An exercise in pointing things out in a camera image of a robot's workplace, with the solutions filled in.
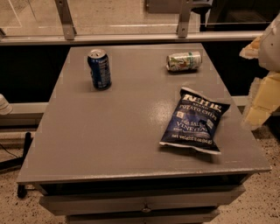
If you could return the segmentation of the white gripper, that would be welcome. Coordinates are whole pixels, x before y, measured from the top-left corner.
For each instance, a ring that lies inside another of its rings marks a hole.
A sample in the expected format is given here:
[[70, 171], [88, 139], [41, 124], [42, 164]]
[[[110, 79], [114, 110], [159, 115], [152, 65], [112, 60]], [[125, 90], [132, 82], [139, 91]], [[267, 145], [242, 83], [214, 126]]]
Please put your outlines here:
[[260, 128], [280, 107], [280, 13], [264, 31], [243, 47], [239, 55], [248, 60], [257, 59], [269, 71], [264, 78], [254, 78], [248, 93], [248, 104], [242, 114], [245, 130]]

